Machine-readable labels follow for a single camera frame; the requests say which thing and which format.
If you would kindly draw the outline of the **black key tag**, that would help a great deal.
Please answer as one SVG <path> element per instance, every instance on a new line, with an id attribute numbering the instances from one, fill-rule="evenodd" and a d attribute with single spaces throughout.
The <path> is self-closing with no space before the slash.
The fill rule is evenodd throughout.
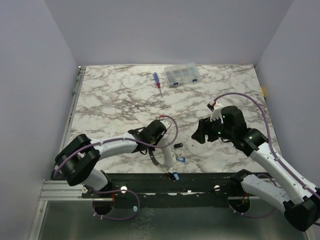
<path id="1" fill-rule="evenodd" d="M 176 144 L 173 145 L 173 147 L 174 147 L 175 149 L 182 148 L 183 146 L 184 146 L 184 145 L 183 145 L 182 143 L 176 143 Z"/>

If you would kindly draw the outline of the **grey large key ring holder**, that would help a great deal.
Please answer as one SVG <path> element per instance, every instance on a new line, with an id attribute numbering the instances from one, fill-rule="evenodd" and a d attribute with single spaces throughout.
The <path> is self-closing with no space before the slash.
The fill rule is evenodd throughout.
<path id="1" fill-rule="evenodd" d="M 157 166 L 164 169 L 169 169 L 173 167 L 176 162 L 176 155 L 172 151 L 170 146 L 163 148 L 148 148 L 148 154 L 151 159 L 151 162 Z"/>

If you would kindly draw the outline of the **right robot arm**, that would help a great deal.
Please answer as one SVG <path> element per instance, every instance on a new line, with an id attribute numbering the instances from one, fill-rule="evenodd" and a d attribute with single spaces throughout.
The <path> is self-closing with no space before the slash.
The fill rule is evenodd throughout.
<path id="1" fill-rule="evenodd" d="M 320 218 L 320 189 L 271 149 L 271 141 L 258 129 L 247 127 L 236 106 L 209 103 L 211 115 L 198 121 L 191 138 L 200 144 L 218 139 L 229 141 L 247 157 L 262 166 L 280 185 L 276 187 L 253 173 L 242 170 L 229 189 L 240 196 L 244 192 L 259 197 L 281 211 L 297 230 L 305 232 Z"/>

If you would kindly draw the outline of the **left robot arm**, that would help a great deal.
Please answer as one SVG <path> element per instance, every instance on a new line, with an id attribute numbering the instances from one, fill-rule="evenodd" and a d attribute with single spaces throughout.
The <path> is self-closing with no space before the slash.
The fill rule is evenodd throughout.
<path id="1" fill-rule="evenodd" d="M 97 162 L 121 154 L 146 154 L 147 149 L 159 145 L 171 125 L 166 120 L 156 119 L 146 127 L 131 129 L 122 136 L 96 143 L 92 143 L 86 134 L 80 134 L 56 156 L 54 176 L 61 173 L 69 186 L 82 184 L 93 189 L 97 196 L 106 197 L 112 183 L 105 172 L 95 169 Z"/>

